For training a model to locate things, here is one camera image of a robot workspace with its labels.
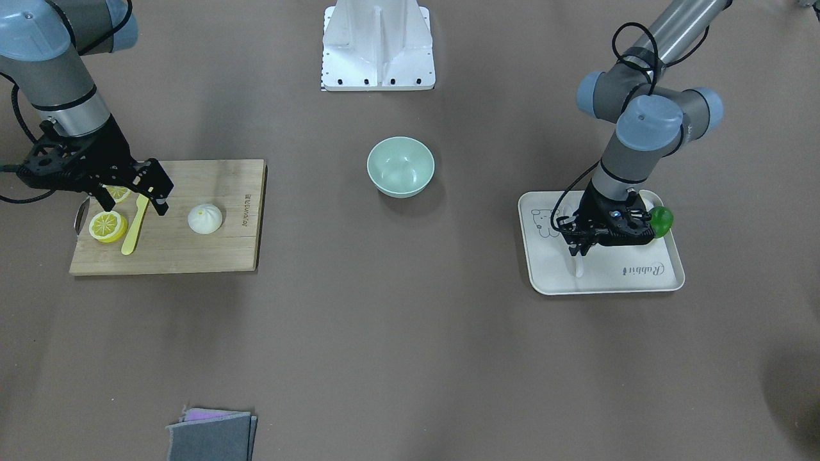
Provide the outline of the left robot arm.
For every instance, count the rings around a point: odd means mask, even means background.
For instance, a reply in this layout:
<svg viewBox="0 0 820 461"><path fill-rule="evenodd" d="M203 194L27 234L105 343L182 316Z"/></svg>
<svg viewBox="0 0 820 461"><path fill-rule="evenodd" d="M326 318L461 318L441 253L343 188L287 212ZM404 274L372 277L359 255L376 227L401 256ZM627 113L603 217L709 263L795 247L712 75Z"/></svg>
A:
<svg viewBox="0 0 820 461"><path fill-rule="evenodd" d="M628 22L641 38L617 58L609 71L586 76L577 90L577 107L612 122L615 130L600 160L585 175L591 180L574 213L551 216L572 257L589 249L641 246L664 237L673 213L648 208L639 195L662 158L715 129L724 106L710 88L674 91L659 85L665 71L684 61L705 41L711 22L729 1L673 1L651 26Z"/></svg>

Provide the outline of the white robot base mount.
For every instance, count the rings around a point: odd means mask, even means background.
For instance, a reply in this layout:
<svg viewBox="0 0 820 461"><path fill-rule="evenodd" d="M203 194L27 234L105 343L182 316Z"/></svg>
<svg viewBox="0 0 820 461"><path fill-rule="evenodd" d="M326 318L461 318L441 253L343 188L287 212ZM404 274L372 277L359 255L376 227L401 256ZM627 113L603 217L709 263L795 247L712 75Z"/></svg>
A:
<svg viewBox="0 0 820 461"><path fill-rule="evenodd" d="M338 1L323 15L320 87L328 92L436 86L431 15L416 1Z"/></svg>

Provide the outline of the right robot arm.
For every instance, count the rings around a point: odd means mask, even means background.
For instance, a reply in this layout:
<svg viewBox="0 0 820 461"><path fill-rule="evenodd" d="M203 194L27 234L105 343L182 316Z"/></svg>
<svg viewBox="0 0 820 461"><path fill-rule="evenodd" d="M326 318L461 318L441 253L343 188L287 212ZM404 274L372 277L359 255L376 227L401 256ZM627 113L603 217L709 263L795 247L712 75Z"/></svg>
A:
<svg viewBox="0 0 820 461"><path fill-rule="evenodd" d="M43 132L18 164L4 166L36 190L87 193L106 212L109 186L168 211L173 183L158 160L135 160L84 56L134 47L131 1L3 1L2 76L11 79L41 119Z"/></svg>

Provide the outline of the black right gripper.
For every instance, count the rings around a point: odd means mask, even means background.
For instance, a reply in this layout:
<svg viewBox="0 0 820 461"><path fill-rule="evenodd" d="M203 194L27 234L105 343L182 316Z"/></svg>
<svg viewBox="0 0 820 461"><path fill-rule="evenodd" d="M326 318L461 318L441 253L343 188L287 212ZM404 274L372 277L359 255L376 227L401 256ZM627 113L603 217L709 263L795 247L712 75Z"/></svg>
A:
<svg viewBox="0 0 820 461"><path fill-rule="evenodd" d="M159 216L169 210L174 183L158 160L136 161L114 116L90 134L58 133L58 125L44 120L41 137L17 167L17 176L30 188L90 193L105 212L117 204L112 191L121 186L147 197Z"/></svg>

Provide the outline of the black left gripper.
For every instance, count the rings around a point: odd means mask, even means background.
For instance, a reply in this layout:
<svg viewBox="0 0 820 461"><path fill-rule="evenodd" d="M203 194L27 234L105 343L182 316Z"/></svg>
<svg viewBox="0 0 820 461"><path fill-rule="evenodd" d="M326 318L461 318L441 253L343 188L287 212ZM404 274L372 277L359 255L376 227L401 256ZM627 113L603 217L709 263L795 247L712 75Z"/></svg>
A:
<svg viewBox="0 0 820 461"><path fill-rule="evenodd" d="M572 257L586 256L595 245L603 247L647 245L653 239L650 214L636 190L625 200L612 200L589 184L577 210L557 219L559 231Z"/></svg>

